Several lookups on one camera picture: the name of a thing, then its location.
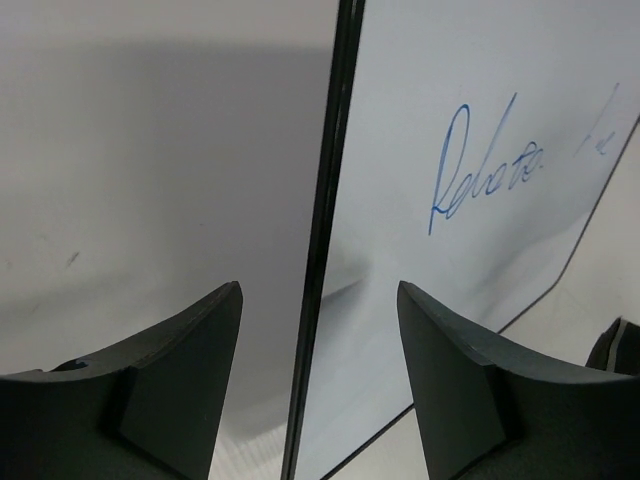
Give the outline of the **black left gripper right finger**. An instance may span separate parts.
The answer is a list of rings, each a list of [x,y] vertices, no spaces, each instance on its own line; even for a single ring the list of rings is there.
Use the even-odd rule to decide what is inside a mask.
[[[639,379],[571,364],[397,290],[401,341],[433,479],[635,479]]]

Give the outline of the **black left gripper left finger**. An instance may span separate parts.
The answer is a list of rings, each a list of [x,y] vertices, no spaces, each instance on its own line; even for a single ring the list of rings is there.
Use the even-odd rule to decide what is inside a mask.
[[[242,306],[232,281],[104,349],[3,376],[2,477],[207,478]]]

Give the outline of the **white whiteboard black frame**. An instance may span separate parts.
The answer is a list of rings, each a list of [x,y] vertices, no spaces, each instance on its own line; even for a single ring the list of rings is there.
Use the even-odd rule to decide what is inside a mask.
[[[639,116],[635,1],[357,1],[287,477],[411,404],[400,282],[501,330],[559,280]]]

